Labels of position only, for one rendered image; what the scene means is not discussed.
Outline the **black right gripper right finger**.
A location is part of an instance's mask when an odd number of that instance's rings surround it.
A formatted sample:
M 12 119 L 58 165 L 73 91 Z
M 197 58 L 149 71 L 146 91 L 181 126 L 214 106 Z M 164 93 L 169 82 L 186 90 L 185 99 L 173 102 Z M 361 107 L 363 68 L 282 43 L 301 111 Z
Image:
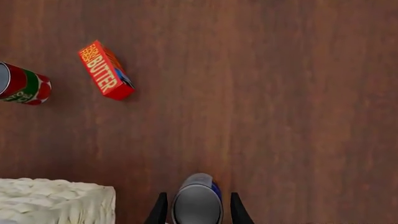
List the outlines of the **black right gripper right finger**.
M 231 193 L 230 210 L 232 224 L 254 224 L 236 192 Z

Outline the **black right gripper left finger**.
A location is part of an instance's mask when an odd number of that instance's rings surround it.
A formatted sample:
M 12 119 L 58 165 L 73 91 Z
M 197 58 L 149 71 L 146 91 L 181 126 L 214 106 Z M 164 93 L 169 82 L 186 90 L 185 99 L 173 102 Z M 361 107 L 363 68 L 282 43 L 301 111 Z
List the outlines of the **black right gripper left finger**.
M 167 193 L 161 192 L 144 224 L 168 224 L 167 219 L 168 199 Z

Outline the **blue and white soup tin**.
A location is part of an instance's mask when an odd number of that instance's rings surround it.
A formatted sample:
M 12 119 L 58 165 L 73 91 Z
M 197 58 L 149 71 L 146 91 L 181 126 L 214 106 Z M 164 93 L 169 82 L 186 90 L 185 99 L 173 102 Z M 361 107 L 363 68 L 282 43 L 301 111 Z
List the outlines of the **blue and white soup tin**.
M 173 224 L 221 224 L 221 189 L 211 175 L 193 174 L 176 193 L 171 209 Z

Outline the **white woven basket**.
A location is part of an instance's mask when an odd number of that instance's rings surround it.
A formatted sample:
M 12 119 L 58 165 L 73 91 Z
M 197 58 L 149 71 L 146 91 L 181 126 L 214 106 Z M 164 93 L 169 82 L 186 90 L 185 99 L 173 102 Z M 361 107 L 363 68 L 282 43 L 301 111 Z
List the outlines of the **white woven basket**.
M 0 179 L 0 224 L 115 224 L 111 186 L 48 179 Z

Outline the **red butter box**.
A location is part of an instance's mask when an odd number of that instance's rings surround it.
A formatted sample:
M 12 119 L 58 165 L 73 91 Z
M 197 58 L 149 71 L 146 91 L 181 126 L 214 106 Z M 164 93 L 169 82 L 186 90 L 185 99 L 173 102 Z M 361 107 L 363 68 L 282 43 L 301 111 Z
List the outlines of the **red butter box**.
M 78 55 L 103 96 L 124 100 L 135 92 L 115 54 L 98 40 L 81 49 Z

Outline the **red and green tin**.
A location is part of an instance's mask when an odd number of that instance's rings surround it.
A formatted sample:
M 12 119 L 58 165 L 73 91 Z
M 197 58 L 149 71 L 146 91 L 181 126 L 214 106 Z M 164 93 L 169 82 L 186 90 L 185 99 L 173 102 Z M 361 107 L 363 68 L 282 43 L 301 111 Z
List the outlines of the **red and green tin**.
M 52 84 L 46 76 L 0 62 L 0 101 L 39 105 L 51 92 Z

